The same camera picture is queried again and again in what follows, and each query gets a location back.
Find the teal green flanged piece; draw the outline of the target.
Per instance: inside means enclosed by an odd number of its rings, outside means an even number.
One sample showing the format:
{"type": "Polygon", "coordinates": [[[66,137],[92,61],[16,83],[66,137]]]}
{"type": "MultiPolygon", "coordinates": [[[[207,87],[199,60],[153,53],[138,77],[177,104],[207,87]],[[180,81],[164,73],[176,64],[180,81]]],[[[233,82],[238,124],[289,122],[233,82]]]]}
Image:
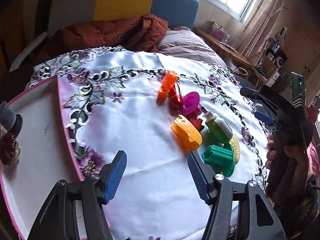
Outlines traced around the teal green flanged piece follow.
{"type": "Polygon", "coordinates": [[[230,143],[226,143],[222,147],[208,146],[201,154],[201,158],[216,173],[223,174],[227,178],[233,174],[236,163],[234,149],[230,143]]]}

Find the yellow carved oval object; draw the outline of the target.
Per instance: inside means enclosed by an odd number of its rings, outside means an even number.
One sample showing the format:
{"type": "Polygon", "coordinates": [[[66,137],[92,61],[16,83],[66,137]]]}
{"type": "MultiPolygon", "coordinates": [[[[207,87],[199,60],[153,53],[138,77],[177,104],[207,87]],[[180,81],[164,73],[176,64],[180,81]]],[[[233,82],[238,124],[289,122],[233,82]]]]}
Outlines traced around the yellow carved oval object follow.
{"type": "Polygon", "coordinates": [[[238,141],[237,137],[233,136],[232,139],[230,140],[229,144],[232,147],[235,164],[237,164],[240,160],[240,145],[239,145],[239,141],[238,141]]]}

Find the green and white container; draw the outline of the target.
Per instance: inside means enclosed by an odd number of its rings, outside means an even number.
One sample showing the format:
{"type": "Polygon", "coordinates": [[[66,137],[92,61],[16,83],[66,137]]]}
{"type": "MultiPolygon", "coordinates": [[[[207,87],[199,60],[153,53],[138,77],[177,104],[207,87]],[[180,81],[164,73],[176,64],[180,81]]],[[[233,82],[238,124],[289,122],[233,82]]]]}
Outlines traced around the green and white container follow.
{"type": "Polygon", "coordinates": [[[206,119],[206,126],[216,140],[222,144],[229,143],[233,137],[233,132],[227,122],[218,114],[206,110],[203,106],[201,107],[201,111],[203,112],[203,117],[206,119]]]}

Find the orange-yellow curved piece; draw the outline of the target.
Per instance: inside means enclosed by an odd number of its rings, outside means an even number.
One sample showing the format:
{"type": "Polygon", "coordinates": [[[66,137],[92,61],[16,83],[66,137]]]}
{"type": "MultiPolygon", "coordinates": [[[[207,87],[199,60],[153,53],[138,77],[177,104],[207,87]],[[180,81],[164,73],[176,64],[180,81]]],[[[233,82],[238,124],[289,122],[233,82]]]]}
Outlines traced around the orange-yellow curved piece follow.
{"type": "Polygon", "coordinates": [[[189,151],[195,151],[201,146],[202,136],[200,132],[183,115],[179,114],[170,128],[189,151]]]}

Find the red puzzle-shaped block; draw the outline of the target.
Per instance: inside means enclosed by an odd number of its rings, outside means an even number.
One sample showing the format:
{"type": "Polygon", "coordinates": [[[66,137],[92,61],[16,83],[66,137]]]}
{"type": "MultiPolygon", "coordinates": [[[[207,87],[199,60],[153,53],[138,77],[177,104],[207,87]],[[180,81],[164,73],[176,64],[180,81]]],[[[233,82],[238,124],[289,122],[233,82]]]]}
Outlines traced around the red puzzle-shaped block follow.
{"type": "Polygon", "coordinates": [[[202,119],[198,118],[198,116],[190,115],[188,117],[188,120],[199,132],[201,132],[204,129],[204,126],[202,124],[202,119]]]}

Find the magenta funnel-shaped object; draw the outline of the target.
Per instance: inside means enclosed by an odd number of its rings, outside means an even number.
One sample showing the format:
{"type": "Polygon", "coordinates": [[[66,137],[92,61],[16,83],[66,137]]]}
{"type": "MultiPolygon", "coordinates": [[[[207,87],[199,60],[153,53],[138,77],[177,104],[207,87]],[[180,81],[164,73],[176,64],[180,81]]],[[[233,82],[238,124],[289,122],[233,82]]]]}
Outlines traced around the magenta funnel-shaped object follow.
{"type": "Polygon", "coordinates": [[[198,92],[190,92],[183,97],[183,106],[181,114],[188,116],[190,114],[200,115],[202,113],[200,104],[200,95],[198,92]]]}

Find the red glossy cylinder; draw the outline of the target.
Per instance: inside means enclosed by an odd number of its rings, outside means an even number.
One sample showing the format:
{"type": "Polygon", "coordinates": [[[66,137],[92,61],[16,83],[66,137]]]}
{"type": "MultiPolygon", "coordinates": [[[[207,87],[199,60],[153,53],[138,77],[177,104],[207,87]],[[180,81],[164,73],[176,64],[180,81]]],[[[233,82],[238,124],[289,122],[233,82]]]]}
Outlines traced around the red glossy cylinder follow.
{"type": "Polygon", "coordinates": [[[169,106],[176,111],[180,111],[183,107],[183,98],[178,83],[175,83],[169,90],[169,106]]]}

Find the orange perforated block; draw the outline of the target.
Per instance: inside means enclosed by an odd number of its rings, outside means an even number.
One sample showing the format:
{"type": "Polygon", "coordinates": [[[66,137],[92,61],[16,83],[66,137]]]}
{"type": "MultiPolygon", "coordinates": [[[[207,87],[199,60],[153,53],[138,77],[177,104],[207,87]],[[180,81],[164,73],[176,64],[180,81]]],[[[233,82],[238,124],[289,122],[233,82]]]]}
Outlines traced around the orange perforated block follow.
{"type": "Polygon", "coordinates": [[[175,71],[169,70],[166,73],[166,75],[162,79],[162,84],[158,91],[157,100],[164,101],[167,98],[169,91],[172,89],[177,79],[178,75],[175,71]]]}

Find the dark brown flower-shaped object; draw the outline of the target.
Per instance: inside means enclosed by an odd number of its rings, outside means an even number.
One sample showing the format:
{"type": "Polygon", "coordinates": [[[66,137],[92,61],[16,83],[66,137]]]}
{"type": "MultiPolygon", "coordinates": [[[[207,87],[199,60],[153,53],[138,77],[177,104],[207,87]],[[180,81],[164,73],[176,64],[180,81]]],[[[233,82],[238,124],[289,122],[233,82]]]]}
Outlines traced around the dark brown flower-shaped object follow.
{"type": "Polygon", "coordinates": [[[10,165],[13,162],[18,162],[21,149],[14,134],[6,133],[1,138],[1,162],[3,165],[10,165]]]}

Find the white embroidered floral tablecloth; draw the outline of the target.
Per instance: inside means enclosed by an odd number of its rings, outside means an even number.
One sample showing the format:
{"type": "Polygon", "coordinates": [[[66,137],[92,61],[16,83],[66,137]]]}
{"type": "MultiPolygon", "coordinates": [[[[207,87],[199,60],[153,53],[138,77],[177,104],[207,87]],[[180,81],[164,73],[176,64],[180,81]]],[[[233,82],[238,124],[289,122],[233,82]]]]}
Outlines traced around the white embroidered floral tablecloth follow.
{"type": "Polygon", "coordinates": [[[73,51],[34,68],[28,87],[58,76],[63,125],[81,177],[99,172],[119,150],[127,166],[116,195],[104,206],[114,239],[199,239],[210,208],[191,177],[187,150],[171,126],[169,102],[157,102],[166,72],[178,74],[183,95],[223,118],[240,144],[232,181],[266,186],[268,132],[252,101],[223,63],[100,47],[73,51]]]}

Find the wooden side table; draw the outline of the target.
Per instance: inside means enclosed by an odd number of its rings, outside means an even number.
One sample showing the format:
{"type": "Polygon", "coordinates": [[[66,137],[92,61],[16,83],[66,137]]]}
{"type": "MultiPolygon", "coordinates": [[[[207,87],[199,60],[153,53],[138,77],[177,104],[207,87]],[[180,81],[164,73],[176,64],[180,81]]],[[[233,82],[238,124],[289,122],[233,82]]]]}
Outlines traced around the wooden side table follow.
{"type": "Polygon", "coordinates": [[[204,39],[204,41],[212,47],[220,57],[231,57],[234,61],[239,63],[242,66],[247,67],[251,72],[253,72],[258,80],[265,83],[267,80],[258,72],[258,70],[251,64],[246,58],[244,58],[241,54],[237,51],[229,49],[227,46],[223,45],[219,40],[214,38],[209,33],[193,27],[193,32],[204,39]]]}

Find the pink curtain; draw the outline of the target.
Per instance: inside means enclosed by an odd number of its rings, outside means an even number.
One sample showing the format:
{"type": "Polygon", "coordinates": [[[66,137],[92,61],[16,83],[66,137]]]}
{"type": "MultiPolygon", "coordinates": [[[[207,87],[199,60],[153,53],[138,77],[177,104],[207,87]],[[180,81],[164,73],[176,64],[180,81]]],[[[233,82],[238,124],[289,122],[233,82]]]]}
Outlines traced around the pink curtain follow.
{"type": "Polygon", "coordinates": [[[263,53],[265,43],[276,25],[283,5],[284,0],[260,0],[233,43],[233,48],[254,66],[263,53]]]}

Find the pink box on side table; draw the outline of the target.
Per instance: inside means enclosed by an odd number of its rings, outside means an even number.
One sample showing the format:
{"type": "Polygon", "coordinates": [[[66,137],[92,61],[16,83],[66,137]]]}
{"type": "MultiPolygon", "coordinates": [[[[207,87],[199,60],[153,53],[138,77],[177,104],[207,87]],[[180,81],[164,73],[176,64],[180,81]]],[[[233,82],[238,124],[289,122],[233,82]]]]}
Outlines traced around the pink box on side table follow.
{"type": "Polygon", "coordinates": [[[229,39],[229,33],[227,33],[223,27],[216,23],[213,22],[210,28],[209,32],[215,39],[217,39],[220,42],[226,43],[229,39]]]}

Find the rust brown quilted jacket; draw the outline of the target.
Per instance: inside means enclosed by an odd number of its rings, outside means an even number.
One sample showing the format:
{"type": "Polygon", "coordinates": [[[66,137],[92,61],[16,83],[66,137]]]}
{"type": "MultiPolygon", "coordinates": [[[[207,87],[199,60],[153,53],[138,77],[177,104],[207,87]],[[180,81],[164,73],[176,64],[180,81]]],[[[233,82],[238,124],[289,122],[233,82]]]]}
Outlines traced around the rust brown quilted jacket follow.
{"type": "Polygon", "coordinates": [[[168,22],[153,14],[112,21],[80,22],[58,30],[44,44],[37,57],[52,59],[74,50],[102,46],[157,52],[167,30],[168,22]]]}

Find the grey yellow blue headboard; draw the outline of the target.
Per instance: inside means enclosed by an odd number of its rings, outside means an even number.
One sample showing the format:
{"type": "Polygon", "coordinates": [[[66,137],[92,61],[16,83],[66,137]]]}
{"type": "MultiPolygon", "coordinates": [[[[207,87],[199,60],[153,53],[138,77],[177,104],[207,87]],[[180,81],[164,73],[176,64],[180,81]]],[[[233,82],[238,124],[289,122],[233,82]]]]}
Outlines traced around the grey yellow blue headboard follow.
{"type": "Polygon", "coordinates": [[[69,25],[88,21],[111,21],[153,14],[170,27],[193,28],[199,0],[52,0],[48,35],[69,25]]]}

